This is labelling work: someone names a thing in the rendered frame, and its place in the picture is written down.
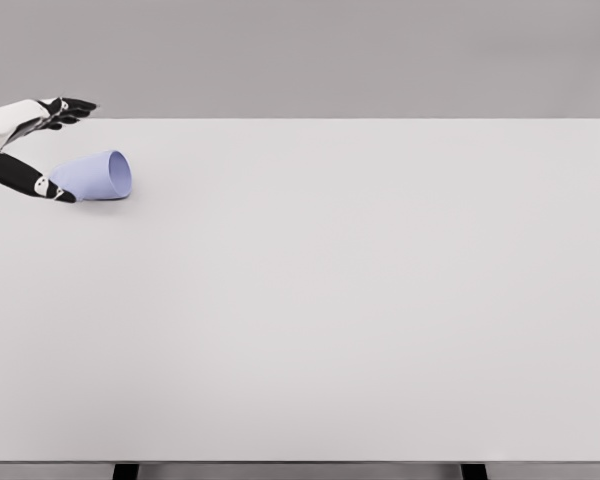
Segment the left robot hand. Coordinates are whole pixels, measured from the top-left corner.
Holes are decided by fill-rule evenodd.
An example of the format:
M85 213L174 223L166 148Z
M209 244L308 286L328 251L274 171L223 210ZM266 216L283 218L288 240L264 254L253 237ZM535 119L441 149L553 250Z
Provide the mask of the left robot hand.
M11 143L38 131L59 131L89 117L99 105L57 96L27 98L0 106L0 185L33 198L73 204L76 196L50 177L5 152Z

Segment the light blue cup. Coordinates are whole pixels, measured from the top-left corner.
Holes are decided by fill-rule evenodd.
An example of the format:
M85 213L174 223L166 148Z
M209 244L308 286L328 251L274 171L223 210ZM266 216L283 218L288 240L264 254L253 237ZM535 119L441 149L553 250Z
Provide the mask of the light blue cup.
M62 163L51 170L49 179L78 202L125 199L132 191L130 164L118 150Z

